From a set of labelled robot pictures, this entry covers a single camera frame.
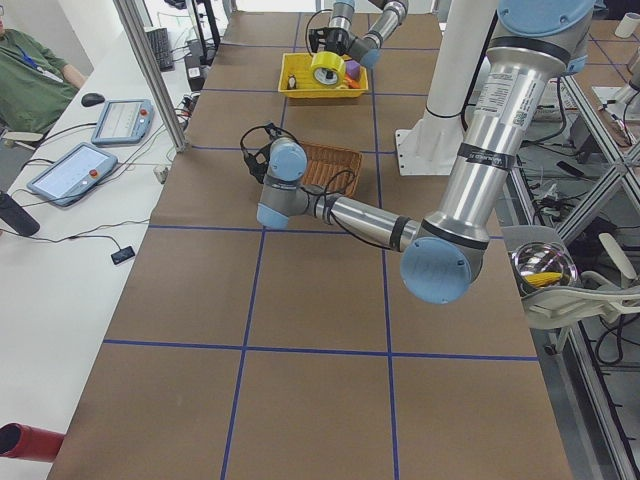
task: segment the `lanyard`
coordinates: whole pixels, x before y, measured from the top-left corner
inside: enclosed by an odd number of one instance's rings
[[[22,52],[22,60],[24,60],[24,63],[26,63],[27,65],[29,65],[31,68],[33,68],[34,70],[39,71],[40,73],[42,73],[42,68],[38,66],[38,64],[35,62],[35,60],[33,58],[31,58],[29,56],[29,54],[27,52],[25,52],[22,47],[16,45],[16,47],[18,47],[18,49],[20,50],[20,52]]]

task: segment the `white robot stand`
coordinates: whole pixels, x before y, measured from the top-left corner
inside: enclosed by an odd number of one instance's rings
[[[462,143],[460,113],[498,0],[453,0],[424,116],[396,130],[401,175],[449,175]]]

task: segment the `keyboard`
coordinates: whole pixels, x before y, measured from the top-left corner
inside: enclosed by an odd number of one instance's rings
[[[147,38],[151,45],[151,50],[156,57],[156,62],[160,70],[170,70],[173,68],[173,53],[169,46],[169,34],[166,28],[156,28],[147,32]]]

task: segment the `roll of tape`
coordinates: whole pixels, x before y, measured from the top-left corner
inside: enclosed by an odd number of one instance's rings
[[[629,38],[633,35],[633,32],[639,24],[640,14],[634,12],[626,13],[625,16],[622,17],[622,20],[620,20],[618,28],[616,28],[616,37]]]
[[[342,85],[346,71],[344,60],[333,52],[316,53],[311,61],[311,75],[324,86]]]

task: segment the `white desk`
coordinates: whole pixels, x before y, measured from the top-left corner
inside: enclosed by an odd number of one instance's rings
[[[163,77],[175,104],[189,93],[180,62]],[[107,99],[152,99],[124,34],[52,133],[97,120],[102,106],[80,105],[80,98],[87,92],[99,92]],[[162,119],[156,114],[151,132],[161,125]],[[34,158],[56,160],[79,142],[89,141],[91,133],[91,128],[85,128],[62,134],[45,143]],[[123,162],[138,146],[109,150]],[[149,218],[162,190],[153,168],[169,163],[166,154],[170,147],[168,135],[161,134],[133,169],[71,207],[44,204],[28,208],[41,225],[35,236],[58,239],[102,224]],[[10,192],[25,188],[44,168],[28,165]],[[17,192],[14,198],[21,205],[39,201],[25,192]],[[0,227],[6,225],[0,221]],[[126,225],[94,234],[113,236],[122,247],[131,245],[137,252],[146,229],[144,224]],[[4,372],[0,381],[0,426],[18,422],[67,430],[133,265],[128,260],[114,266],[110,254],[116,250],[108,239],[50,244],[8,234],[0,236],[0,363]],[[48,463],[3,458],[0,478],[44,479],[50,467]]]

